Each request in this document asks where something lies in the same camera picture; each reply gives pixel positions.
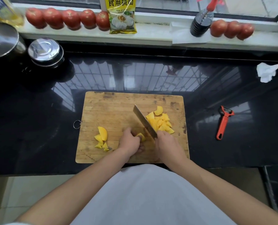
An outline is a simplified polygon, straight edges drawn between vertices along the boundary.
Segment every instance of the peeler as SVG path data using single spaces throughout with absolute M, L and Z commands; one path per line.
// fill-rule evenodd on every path
M 223 112 L 223 117 L 221 119 L 220 126 L 216 135 L 217 140 L 222 140 L 227 121 L 229 120 L 229 116 L 234 115 L 234 112 L 225 106 L 221 106 L 221 110 Z

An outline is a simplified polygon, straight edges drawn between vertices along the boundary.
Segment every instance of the person's right arm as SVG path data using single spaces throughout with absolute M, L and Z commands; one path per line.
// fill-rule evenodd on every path
M 156 151 L 162 162 L 182 176 L 238 225 L 278 225 L 278 213 L 254 197 L 202 169 L 186 157 L 178 140 L 158 131 Z

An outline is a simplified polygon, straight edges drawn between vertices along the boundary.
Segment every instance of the peeler handle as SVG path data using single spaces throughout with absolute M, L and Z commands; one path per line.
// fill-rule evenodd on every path
M 227 121 L 228 120 L 229 120 L 228 117 L 226 117 L 226 116 L 222 117 L 219 129 L 218 129 L 218 132 L 217 132 L 217 135 L 216 135 L 216 139 L 217 140 L 222 140 L 222 137 L 223 137 L 223 134 L 224 134 L 224 131 L 225 131 L 225 127 L 227 125 Z

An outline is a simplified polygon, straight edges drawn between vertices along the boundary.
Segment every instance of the plastic bag of edible alkali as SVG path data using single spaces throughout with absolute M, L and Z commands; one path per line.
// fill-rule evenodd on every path
M 135 34 L 136 0 L 105 0 L 110 19 L 110 34 Z

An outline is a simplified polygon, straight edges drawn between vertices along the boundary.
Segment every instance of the person's left hand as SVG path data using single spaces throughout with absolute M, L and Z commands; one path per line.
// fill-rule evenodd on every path
M 128 127 L 123 131 L 122 137 L 119 139 L 118 148 L 126 150 L 131 157 L 136 152 L 142 152 L 144 150 L 144 145 L 140 140 L 141 136 L 135 136 L 131 128 Z

